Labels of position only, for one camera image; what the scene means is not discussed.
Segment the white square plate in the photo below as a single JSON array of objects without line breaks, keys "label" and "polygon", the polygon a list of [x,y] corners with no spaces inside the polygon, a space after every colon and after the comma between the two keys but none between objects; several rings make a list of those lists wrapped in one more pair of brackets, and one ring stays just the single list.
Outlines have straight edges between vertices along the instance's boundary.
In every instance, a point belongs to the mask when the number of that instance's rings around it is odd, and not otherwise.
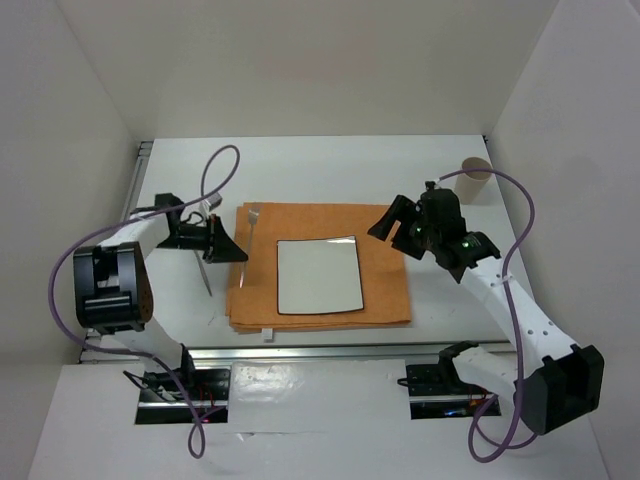
[{"label": "white square plate", "polygon": [[362,310],[356,237],[278,241],[277,293],[277,309],[282,315]]}]

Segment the orange cloth placemat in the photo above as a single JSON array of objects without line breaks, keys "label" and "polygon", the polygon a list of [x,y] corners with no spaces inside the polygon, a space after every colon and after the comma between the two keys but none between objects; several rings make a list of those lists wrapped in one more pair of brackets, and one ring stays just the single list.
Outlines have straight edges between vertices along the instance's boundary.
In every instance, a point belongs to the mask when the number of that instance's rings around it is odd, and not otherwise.
[{"label": "orange cloth placemat", "polygon": [[[226,315],[238,332],[386,328],[411,322],[404,255],[369,236],[383,205],[264,203],[255,225],[247,271],[229,274]],[[364,308],[354,312],[285,315],[277,311],[277,242],[353,236]]]}]

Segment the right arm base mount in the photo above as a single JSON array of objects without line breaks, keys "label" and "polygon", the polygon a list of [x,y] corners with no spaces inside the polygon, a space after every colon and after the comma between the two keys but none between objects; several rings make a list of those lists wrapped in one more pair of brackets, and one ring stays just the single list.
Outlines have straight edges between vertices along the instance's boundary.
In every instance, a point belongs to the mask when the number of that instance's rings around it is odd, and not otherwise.
[{"label": "right arm base mount", "polygon": [[412,420],[470,418],[490,397],[487,390],[446,379],[438,364],[408,364],[396,383],[406,389]]}]

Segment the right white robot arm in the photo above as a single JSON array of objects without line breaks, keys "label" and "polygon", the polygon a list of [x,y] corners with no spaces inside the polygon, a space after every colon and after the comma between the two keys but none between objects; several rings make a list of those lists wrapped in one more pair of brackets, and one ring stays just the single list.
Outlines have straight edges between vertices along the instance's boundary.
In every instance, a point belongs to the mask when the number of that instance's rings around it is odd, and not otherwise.
[{"label": "right white robot arm", "polygon": [[462,341],[439,353],[436,379],[448,392],[466,384],[509,401],[536,435],[596,410],[605,361],[593,345],[563,332],[513,278],[490,238],[470,231],[457,195],[433,182],[418,201],[398,195],[369,228],[394,249],[420,260],[431,253],[486,309],[516,351],[508,361],[478,343]]}]

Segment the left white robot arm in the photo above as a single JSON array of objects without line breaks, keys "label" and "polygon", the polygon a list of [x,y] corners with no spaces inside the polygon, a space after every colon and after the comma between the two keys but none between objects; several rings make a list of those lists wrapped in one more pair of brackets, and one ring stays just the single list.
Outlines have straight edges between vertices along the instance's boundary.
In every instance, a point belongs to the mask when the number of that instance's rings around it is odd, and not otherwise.
[{"label": "left white robot arm", "polygon": [[158,194],[153,206],[134,211],[131,224],[98,245],[76,249],[72,258],[80,325],[143,352],[146,372],[176,399],[193,395],[199,377],[188,349],[154,318],[146,258],[159,248],[200,252],[207,264],[248,260],[218,216],[196,225],[181,218],[183,211],[177,196]]}]

